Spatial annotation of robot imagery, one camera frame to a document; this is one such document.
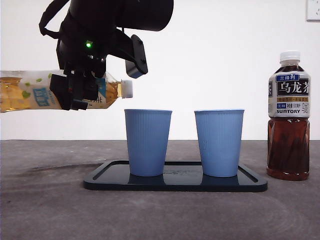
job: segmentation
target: cup rim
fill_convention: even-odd
[[[165,112],[172,113],[172,110],[161,110],[161,109],[137,109],[137,108],[128,108],[124,110],[125,112]]]
[[[205,112],[244,112],[244,109],[235,108],[235,109],[212,109],[212,110],[195,110],[195,113],[205,113]]]

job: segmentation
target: wall outlet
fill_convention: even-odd
[[[320,21],[320,0],[306,1],[306,20]]]

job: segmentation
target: green led light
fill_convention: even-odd
[[[87,48],[90,49],[90,48],[92,48],[93,42],[92,41],[86,41],[85,45],[86,45]]]

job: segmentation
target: ribbed cup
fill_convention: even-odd
[[[203,173],[237,175],[243,109],[194,111]]]
[[[124,113],[130,173],[163,174],[172,111],[125,109]]]

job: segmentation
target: black tray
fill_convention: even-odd
[[[130,174],[129,161],[107,161],[89,173],[84,188],[122,191],[192,191],[192,192],[263,192],[268,183],[261,176],[240,164],[233,177],[203,174],[200,161],[166,161],[163,175]]]

